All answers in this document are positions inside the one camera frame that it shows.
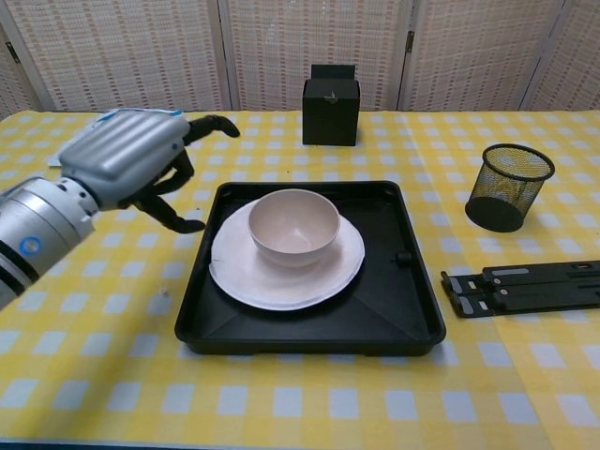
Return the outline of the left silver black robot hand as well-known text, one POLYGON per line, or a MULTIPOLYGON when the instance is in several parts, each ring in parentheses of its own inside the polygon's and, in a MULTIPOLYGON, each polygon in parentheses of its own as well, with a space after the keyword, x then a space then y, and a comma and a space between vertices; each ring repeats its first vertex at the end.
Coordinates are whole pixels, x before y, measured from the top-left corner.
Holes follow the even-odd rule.
POLYGON ((180 112, 113 111, 68 143, 58 156, 61 175, 89 192, 100 211, 135 205, 173 232, 196 233, 205 224, 179 217, 162 196, 191 179, 187 146, 214 131, 240 136, 222 115, 188 121, 180 112))

